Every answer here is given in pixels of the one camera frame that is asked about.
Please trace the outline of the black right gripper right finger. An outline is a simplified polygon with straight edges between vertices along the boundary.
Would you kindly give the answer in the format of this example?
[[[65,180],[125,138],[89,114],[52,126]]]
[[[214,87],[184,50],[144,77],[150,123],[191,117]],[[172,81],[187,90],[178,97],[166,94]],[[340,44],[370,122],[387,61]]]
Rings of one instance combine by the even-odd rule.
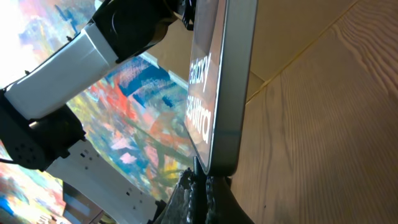
[[[206,224],[254,224],[240,207],[224,177],[206,180]]]

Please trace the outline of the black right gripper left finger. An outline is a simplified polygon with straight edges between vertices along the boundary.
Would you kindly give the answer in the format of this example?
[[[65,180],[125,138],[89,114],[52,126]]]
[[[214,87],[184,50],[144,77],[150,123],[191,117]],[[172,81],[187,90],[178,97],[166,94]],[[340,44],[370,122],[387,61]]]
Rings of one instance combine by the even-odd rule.
[[[194,224],[196,221],[198,185],[191,168],[180,172],[180,178],[174,188],[164,211],[155,220],[155,224]]]

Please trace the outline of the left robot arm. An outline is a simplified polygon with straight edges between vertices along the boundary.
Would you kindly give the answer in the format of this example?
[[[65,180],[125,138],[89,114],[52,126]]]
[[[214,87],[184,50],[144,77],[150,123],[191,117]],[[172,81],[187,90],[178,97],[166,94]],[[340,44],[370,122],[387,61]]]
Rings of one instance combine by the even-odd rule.
[[[6,162],[45,171],[84,140],[70,99],[166,35],[178,18],[195,22],[195,0],[105,1],[77,36],[1,90],[1,142]]]

